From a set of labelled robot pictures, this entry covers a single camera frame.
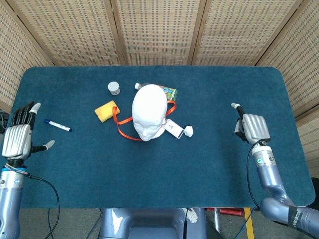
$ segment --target woven wall panel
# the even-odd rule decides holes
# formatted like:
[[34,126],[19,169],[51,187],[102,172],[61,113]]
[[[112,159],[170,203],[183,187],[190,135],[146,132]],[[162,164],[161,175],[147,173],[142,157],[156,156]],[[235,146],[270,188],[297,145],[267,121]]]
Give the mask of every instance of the woven wall panel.
[[213,0],[193,64],[252,65],[294,3]]
[[103,0],[14,0],[59,65],[118,65]]
[[0,3],[0,108],[6,112],[11,110],[26,69],[49,64]]
[[116,0],[130,65],[186,65],[199,0]]
[[305,105],[319,99],[319,1],[311,1],[269,48],[260,65],[274,66],[284,76],[291,105],[303,113],[313,106]]
[[311,175],[319,177],[319,111],[297,122],[298,132]]

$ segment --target blue marker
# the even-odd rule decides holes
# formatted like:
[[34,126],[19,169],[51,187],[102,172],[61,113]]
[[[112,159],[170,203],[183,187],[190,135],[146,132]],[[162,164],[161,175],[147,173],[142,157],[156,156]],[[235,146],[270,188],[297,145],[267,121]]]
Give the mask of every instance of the blue marker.
[[48,124],[50,124],[50,125],[53,125],[53,126],[55,126],[55,127],[61,128],[61,129],[65,130],[65,131],[69,131],[69,132],[72,131],[71,128],[66,127],[66,126],[64,126],[64,125],[61,125],[61,124],[58,124],[58,123],[55,123],[55,122],[53,122],[53,121],[51,121],[51,120],[48,120],[48,119],[45,119],[44,122],[46,122],[46,123],[48,123]]

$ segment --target lanyard strap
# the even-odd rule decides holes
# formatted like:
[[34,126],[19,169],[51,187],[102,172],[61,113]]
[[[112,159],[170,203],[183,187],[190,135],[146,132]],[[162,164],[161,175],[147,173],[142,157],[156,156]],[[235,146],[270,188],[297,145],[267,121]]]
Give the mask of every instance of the lanyard strap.
[[[172,108],[170,108],[167,112],[166,112],[166,115],[165,116],[168,116],[170,115],[171,113],[173,113],[173,111],[176,109],[176,103],[175,101],[168,101],[167,103],[171,103],[173,104]],[[113,120],[114,122],[116,123],[117,127],[118,127],[118,132],[121,134],[121,136],[125,137],[125,138],[128,138],[128,139],[131,139],[131,140],[136,140],[136,141],[142,141],[140,138],[134,138],[134,137],[131,137],[131,136],[128,136],[126,135],[125,133],[123,133],[120,128],[119,128],[119,125],[122,125],[122,124],[125,124],[125,123],[128,123],[130,121],[133,120],[132,117],[129,117],[125,120],[122,120],[120,122],[118,122],[118,118],[117,118],[117,111],[118,111],[118,108],[116,106],[113,106],[112,108],[112,111],[113,111]]]

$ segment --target sponge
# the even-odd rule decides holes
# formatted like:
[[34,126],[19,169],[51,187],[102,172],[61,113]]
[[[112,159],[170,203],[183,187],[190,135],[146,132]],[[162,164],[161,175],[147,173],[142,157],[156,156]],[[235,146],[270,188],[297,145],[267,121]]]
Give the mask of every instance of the sponge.
[[102,105],[101,107],[98,107],[97,109],[94,110],[96,115],[98,116],[99,120],[103,123],[107,119],[111,118],[113,116],[113,107],[116,106],[116,103],[114,101],[110,101],[106,103],[105,105]]

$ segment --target blue tablecloth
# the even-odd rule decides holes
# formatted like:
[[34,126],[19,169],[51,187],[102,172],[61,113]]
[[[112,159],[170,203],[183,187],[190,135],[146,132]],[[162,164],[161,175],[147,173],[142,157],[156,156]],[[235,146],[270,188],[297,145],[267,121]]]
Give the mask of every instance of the blue tablecloth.
[[[110,81],[120,84],[112,96]],[[169,118],[192,125],[192,138],[168,132],[149,142],[128,140],[112,119],[101,123],[94,109],[114,100],[119,120],[132,114],[136,82],[178,89],[177,109]],[[310,204],[314,189],[299,140],[285,84],[269,67],[121,66],[33,67],[28,69],[12,112],[41,102],[33,143],[55,145],[34,154],[28,171],[57,188],[62,207],[252,207],[246,182],[250,145],[234,135],[240,103],[247,113],[264,116],[282,180],[297,205]],[[44,123],[50,119],[73,129]],[[133,123],[121,129],[138,136]],[[251,160],[252,191],[267,195]],[[51,189],[25,180],[23,207],[55,207]]]

